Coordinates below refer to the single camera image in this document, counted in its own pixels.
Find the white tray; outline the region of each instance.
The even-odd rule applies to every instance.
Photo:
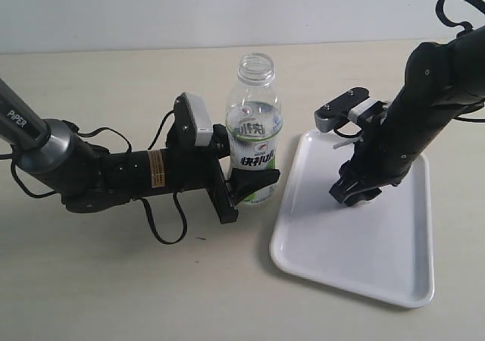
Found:
[[[271,240],[281,270],[406,308],[434,292],[430,187],[420,156],[398,187],[347,208],[328,190],[353,145],[312,130],[302,136]]]

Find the clear plastic bottle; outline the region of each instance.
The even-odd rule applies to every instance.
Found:
[[[238,82],[226,106],[230,140],[230,169],[260,171],[275,168],[277,135],[283,126],[281,103],[273,88],[274,65],[263,53],[244,55]],[[271,185],[252,193],[242,203],[257,205],[274,192]]]

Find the white wall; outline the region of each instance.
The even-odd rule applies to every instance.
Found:
[[[451,36],[436,0],[0,0],[0,53]],[[483,17],[450,2],[457,19]]]

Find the bottle cap opening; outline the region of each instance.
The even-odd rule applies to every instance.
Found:
[[[264,53],[244,55],[237,71],[239,81],[250,86],[267,86],[274,80],[273,60]]]

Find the robotic arm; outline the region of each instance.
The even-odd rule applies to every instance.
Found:
[[[439,19],[449,27],[463,26],[448,44],[421,43],[405,68],[405,84],[387,108],[354,88],[315,112],[324,133],[353,122],[361,131],[352,138],[354,155],[339,170],[330,194],[353,206],[374,199],[380,187],[398,186],[412,162],[452,120],[481,109],[485,102],[485,27],[453,23],[436,4]],[[485,2],[465,0],[485,14]]]
[[[173,111],[166,115],[161,127],[172,113],[174,124],[167,135],[167,148],[133,152],[128,140],[110,128],[83,134],[68,121],[42,120],[0,80],[0,136],[12,147],[11,155],[0,158],[12,159],[12,176],[27,195],[43,198],[58,193],[71,212],[103,211],[141,200],[155,237],[164,244],[176,243],[186,233],[186,219],[177,193],[206,189],[220,222],[226,224],[237,219],[235,205],[255,190],[276,183],[280,172],[235,169],[226,180],[219,164],[220,158],[230,154],[226,128],[220,124],[213,126],[202,99],[189,93],[175,100]],[[106,148],[82,139],[103,130],[123,137],[128,150],[111,154]],[[18,177],[17,167],[53,191],[42,195],[31,193]],[[183,220],[182,235],[173,242],[159,236],[145,199],[166,193],[174,194]]]

